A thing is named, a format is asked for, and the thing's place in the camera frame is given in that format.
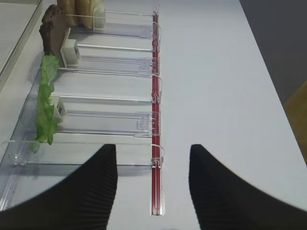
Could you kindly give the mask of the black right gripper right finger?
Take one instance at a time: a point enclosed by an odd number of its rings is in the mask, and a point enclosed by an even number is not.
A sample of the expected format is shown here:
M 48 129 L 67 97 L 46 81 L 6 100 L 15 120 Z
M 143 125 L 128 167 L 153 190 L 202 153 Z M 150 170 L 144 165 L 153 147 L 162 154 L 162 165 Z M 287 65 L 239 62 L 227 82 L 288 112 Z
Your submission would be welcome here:
M 202 230 L 305 230 L 306 211 L 252 186 L 201 144 L 190 147 L 189 190 Z

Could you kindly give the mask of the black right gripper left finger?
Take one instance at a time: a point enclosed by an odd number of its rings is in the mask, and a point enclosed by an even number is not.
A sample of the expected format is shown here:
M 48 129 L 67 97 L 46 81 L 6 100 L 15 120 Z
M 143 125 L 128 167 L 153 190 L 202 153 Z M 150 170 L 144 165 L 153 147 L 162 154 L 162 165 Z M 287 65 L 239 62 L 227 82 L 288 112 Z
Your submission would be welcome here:
M 105 230 L 117 191 L 117 152 L 103 145 L 68 177 L 0 213 L 2 230 Z

